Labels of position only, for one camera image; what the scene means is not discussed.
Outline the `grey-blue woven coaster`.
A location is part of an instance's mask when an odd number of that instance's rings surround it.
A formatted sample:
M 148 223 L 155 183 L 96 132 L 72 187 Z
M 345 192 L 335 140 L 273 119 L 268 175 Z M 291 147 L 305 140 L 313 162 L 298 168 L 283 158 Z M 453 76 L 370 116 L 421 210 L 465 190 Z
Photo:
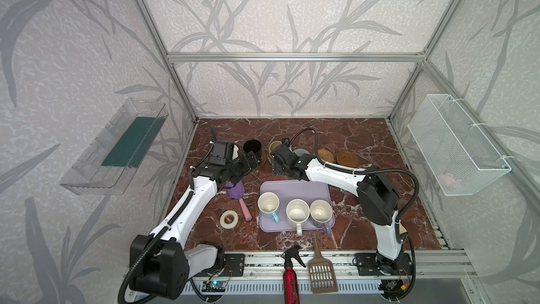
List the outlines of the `grey-blue woven coaster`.
M 293 151 L 293 153 L 294 153 L 295 155 L 297 155 L 298 157 L 301 157 L 301 156 L 306 155 L 306 154 L 307 154 L 307 155 L 310 154 L 309 151 L 306 150 L 306 149 L 295 149 L 295 150 Z

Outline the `black mug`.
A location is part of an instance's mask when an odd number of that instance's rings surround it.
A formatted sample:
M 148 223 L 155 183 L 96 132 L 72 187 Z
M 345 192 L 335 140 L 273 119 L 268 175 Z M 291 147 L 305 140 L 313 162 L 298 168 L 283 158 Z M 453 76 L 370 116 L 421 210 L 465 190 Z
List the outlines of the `black mug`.
M 262 143 L 257 139 L 247 140 L 243 145 L 245 153 L 253 153 L 258 158 L 262 157 Z

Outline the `white mug blue handle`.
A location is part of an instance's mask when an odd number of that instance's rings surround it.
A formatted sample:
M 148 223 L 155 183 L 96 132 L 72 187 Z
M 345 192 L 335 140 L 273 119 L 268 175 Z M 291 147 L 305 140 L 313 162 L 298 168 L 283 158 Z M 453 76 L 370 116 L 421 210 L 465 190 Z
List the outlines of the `white mug blue handle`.
M 257 206 L 260 210 L 260 215 L 263 218 L 273 221 L 274 223 L 279 223 L 277 212 L 280 206 L 279 198 L 273 192 L 266 192 L 261 194 L 257 201 Z

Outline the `white speckled mug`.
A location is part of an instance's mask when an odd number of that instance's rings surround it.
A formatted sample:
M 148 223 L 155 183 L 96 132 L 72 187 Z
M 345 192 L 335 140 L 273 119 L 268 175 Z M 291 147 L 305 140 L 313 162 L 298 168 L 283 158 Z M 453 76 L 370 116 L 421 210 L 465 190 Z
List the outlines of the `white speckled mug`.
M 302 236 L 302 228 L 310 217 L 310 209 L 307 202 L 302 199 L 293 199 L 286 207 L 286 219 L 288 224 L 298 236 Z

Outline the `white mug purple handle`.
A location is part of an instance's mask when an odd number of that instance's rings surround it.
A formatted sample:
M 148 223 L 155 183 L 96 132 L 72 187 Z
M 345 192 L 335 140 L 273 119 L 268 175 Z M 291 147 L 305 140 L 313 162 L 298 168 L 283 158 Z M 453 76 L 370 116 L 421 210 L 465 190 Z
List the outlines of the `white mug purple handle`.
M 333 209 L 328 202 L 324 200 L 314 201 L 310 205 L 310 215 L 316 228 L 321 229 L 324 234 L 330 234 Z

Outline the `beige mug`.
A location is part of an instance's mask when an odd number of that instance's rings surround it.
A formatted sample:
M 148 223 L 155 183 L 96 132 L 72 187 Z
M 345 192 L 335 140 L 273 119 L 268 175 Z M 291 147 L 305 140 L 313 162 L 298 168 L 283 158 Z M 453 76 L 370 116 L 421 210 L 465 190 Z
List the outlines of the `beige mug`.
M 281 140 L 276 140 L 270 143 L 268 147 L 268 152 L 271 154 L 275 149 L 277 149 L 280 145 L 282 145 Z

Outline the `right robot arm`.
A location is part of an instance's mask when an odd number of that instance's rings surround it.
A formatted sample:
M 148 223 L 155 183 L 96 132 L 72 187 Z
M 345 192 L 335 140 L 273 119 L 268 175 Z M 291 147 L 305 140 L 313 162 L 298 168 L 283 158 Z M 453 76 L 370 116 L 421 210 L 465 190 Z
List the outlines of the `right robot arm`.
M 291 144 L 305 132 L 314 133 L 314 153 L 298 156 L 291 149 Z M 292 139 L 283 139 L 274 150 L 270 151 L 270 156 L 278 169 L 289 178 L 321 182 L 354 195 L 375 230 L 377 268 L 387 275 L 398 272 L 406 263 L 404 239 L 399 229 L 402 217 L 419 198 L 418 178 L 411 171 L 398 168 L 362 170 L 330 163 L 319 156 L 318 144 L 318 131 L 314 128 L 305 128 Z M 399 192 L 389 179 L 389 173 L 406 175 L 413 182 L 413 194 L 403 207 L 399 206 Z

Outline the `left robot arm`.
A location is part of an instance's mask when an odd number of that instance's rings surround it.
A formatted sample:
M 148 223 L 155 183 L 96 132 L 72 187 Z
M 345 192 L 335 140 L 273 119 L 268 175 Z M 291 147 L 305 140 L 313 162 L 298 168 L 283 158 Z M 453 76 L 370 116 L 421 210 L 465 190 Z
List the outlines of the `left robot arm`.
M 224 267 L 223 250 L 202 243 L 186 250 L 186 242 L 205 207 L 226 187 L 237 185 L 262 164 L 262 145 L 248 140 L 243 146 L 220 141 L 212 135 L 210 149 L 192 166 L 188 187 L 165 219 L 148 235 L 138 235 L 129 247 L 129 270 L 118 291 L 118 303 L 126 303 L 128 291 L 144 295 L 140 303 L 156 297 L 174 300 L 198 273 Z

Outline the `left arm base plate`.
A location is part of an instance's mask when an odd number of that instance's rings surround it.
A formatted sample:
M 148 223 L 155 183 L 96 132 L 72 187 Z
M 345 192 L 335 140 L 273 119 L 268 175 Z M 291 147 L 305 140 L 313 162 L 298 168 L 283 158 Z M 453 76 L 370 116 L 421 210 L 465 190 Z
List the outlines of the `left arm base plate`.
M 243 277 L 246 265 L 246 255 L 244 253 L 225 253 L 219 259 L 219 273 L 214 277 Z

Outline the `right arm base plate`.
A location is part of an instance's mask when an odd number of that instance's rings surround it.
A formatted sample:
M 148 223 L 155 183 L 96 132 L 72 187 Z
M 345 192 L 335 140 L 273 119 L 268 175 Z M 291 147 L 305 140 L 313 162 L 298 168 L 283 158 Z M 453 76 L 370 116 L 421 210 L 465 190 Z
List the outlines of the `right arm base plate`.
M 356 253 L 352 264 L 357 268 L 359 276 L 412 276 L 415 271 L 415 264 L 409 253 L 402 253 L 396 260 L 384 257 L 379 260 L 377 253 Z

